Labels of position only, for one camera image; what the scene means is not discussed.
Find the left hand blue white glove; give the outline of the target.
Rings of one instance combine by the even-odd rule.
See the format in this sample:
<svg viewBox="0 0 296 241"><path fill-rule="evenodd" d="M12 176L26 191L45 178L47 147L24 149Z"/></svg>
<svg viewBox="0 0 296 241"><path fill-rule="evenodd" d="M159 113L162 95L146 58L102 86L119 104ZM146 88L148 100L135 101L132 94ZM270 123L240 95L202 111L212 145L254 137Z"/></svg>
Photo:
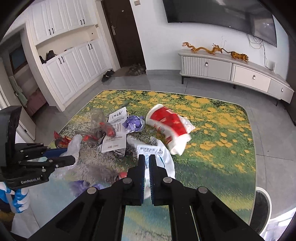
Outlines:
<svg viewBox="0 0 296 241"><path fill-rule="evenodd" d="M30 195L28 188L21 188L13 191L4 182L1 182L1 201L9 204L7 195L14 196L12 197L11 204L15 209L15 213L22 213L29 208Z"/></svg>

